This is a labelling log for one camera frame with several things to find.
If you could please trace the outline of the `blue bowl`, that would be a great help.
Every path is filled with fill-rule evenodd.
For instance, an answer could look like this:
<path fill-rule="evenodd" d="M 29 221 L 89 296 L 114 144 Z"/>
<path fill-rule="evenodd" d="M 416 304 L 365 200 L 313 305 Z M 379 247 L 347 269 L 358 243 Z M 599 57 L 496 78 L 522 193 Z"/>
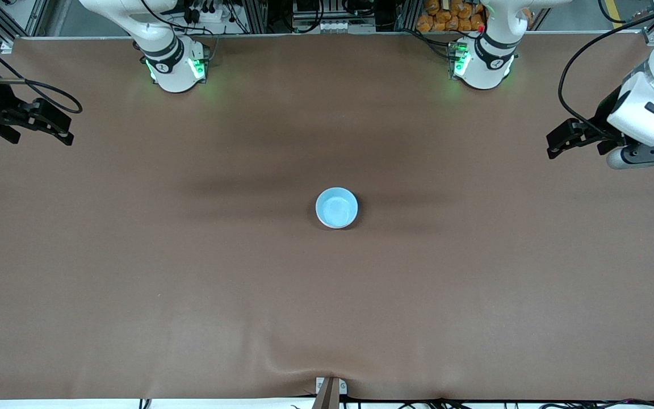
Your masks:
<path fill-rule="evenodd" d="M 322 225 L 331 229 L 347 228 L 356 220 L 359 212 L 357 197 L 342 187 L 325 189 L 316 198 L 316 217 Z"/>

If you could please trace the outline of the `orange packages pile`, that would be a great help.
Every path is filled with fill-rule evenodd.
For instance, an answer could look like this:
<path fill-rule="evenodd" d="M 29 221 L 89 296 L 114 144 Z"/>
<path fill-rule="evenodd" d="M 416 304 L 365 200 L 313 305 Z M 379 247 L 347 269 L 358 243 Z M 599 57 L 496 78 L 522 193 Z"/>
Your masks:
<path fill-rule="evenodd" d="M 418 32 L 478 32 L 487 20 L 480 0 L 423 0 L 416 21 Z"/>

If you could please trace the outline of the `white power strip black plugs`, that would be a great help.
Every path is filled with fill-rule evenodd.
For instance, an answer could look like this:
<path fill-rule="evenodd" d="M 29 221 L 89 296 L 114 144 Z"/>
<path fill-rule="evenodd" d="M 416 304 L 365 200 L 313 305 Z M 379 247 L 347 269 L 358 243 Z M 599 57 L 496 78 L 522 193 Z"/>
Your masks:
<path fill-rule="evenodd" d="M 180 0 L 184 20 L 188 25 L 221 23 L 225 15 L 223 0 Z"/>

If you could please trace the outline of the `brown table cover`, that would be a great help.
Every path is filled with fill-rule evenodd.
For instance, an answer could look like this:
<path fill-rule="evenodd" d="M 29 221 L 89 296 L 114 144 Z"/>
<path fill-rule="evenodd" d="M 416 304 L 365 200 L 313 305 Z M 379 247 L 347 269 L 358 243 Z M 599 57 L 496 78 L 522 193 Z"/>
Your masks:
<path fill-rule="evenodd" d="M 230 38 L 179 95 L 128 40 L 16 41 L 84 111 L 0 142 L 0 399 L 654 400 L 654 167 L 546 152 L 587 41 L 474 91 L 407 35 Z"/>

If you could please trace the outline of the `aluminium frame post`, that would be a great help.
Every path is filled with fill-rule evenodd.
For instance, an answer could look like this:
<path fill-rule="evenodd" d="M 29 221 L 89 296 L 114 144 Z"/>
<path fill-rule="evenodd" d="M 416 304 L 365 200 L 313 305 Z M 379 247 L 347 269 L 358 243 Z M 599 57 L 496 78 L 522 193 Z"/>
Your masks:
<path fill-rule="evenodd" d="M 248 20 L 249 33 L 266 34 L 269 0 L 242 0 L 242 2 Z"/>
<path fill-rule="evenodd" d="M 396 0 L 397 18 L 395 21 L 396 30 L 415 30 L 418 18 L 424 8 L 424 0 Z"/>

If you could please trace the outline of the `metal table edge bracket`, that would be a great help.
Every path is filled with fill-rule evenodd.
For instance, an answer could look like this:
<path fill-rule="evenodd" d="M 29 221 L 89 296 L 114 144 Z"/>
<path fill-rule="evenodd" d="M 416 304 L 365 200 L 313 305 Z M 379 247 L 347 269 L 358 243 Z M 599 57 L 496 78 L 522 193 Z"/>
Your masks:
<path fill-rule="evenodd" d="M 342 396 L 347 396 L 347 381 L 338 377 L 318 377 L 312 409 L 342 409 Z"/>

